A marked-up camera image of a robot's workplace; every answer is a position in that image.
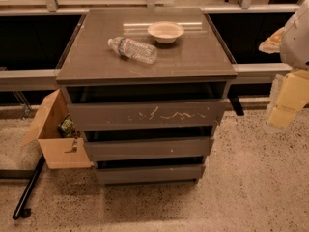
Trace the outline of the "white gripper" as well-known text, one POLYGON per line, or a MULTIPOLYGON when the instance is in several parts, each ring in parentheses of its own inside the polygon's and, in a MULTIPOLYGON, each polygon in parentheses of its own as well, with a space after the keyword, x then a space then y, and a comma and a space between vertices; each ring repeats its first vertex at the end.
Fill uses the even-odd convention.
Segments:
MULTIPOLYGON (((270 37, 261 42, 259 50, 263 53, 273 54, 280 52, 280 45, 285 29, 280 28, 270 37)), ((296 117, 296 112, 300 111, 309 102, 309 72, 297 70, 288 73, 280 88, 276 106, 269 115, 267 122, 273 127, 284 129, 296 117)))

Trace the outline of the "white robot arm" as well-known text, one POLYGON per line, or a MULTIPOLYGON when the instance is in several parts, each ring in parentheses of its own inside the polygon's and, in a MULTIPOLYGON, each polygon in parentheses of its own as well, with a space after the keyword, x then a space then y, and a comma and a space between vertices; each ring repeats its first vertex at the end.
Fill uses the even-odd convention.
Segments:
POLYGON ((278 74, 272 81, 270 103, 264 129, 268 133, 283 131, 296 114, 309 103, 309 0, 259 46, 263 53, 279 53, 291 71, 278 74))

